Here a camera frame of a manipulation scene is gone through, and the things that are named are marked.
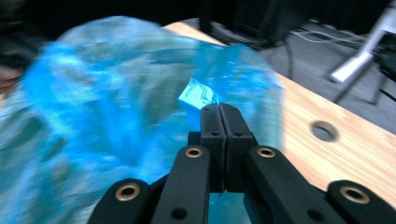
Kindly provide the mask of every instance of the blue plastic bag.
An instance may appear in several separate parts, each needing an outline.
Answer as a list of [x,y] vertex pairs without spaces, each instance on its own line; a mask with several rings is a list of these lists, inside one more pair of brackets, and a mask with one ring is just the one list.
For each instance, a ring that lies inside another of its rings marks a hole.
[[[204,105],[237,106],[260,144],[280,148],[280,93],[244,46],[125,17],[74,28],[42,50],[0,110],[0,223],[85,223],[113,183],[166,175]],[[212,197],[212,222],[238,221],[219,212],[235,197]]]

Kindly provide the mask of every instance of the dark floor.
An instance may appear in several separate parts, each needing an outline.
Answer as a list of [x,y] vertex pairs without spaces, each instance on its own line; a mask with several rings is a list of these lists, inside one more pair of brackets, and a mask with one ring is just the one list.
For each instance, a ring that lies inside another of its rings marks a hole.
[[[198,27],[196,19],[185,21],[193,27]],[[329,27],[308,22],[306,30],[321,31],[338,37],[348,35],[335,31]],[[46,43],[37,30],[27,26],[24,31],[13,34],[0,34],[0,50],[2,53],[17,51],[23,57],[33,60],[37,49]],[[290,73],[290,60],[293,61],[293,80],[309,90],[333,100],[346,83],[333,83],[329,74],[349,56],[356,52],[338,44],[318,44],[301,39],[296,35],[289,35],[287,42],[290,45],[292,57],[287,53],[284,45],[258,51],[273,66],[274,70],[284,76]],[[396,133],[396,103],[385,95],[381,95],[377,105],[369,103],[373,99],[374,91],[381,76],[377,64],[372,64],[365,71],[365,76],[354,86],[352,91],[340,102],[340,106],[371,121],[383,129]],[[389,81],[386,89],[396,95],[396,84]]]

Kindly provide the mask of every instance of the black cable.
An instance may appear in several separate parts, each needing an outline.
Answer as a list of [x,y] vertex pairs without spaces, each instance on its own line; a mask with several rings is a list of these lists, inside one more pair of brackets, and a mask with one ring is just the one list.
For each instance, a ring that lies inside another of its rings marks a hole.
[[216,26],[212,27],[211,35],[226,45],[244,44],[255,50],[265,49],[270,46],[270,43],[266,39],[251,39],[249,37],[243,36],[242,34],[233,34],[239,36],[232,36],[230,34],[225,34]]
[[289,42],[286,40],[286,38],[283,40],[283,43],[285,44],[286,47],[286,52],[288,53],[288,57],[289,57],[289,71],[288,71],[288,77],[290,80],[293,80],[294,78],[294,74],[293,74],[293,70],[294,70],[294,58],[293,58],[293,53],[291,51],[291,47],[289,45]]

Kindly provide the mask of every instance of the crumpled plastic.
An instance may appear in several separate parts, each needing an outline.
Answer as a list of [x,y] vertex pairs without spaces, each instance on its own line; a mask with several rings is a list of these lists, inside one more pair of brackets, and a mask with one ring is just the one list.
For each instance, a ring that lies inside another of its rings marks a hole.
[[[204,105],[238,107],[261,145],[281,148],[280,97],[245,46],[126,17],[76,27],[42,49],[0,109],[0,223],[86,223],[115,182],[166,175]],[[248,220],[241,199],[212,195],[209,221]]]

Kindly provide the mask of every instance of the black equipment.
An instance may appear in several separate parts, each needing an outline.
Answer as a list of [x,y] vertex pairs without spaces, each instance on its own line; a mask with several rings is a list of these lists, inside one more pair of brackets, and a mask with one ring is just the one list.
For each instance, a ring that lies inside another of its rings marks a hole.
[[252,223],[396,223],[395,210],[362,185],[311,186],[280,151],[258,146],[239,110],[226,104],[201,110],[201,131],[189,133],[169,175],[150,186],[114,184],[89,223],[206,223],[209,192],[224,190],[245,193]]
[[235,31],[275,44],[311,18],[314,8],[313,0],[239,1]]

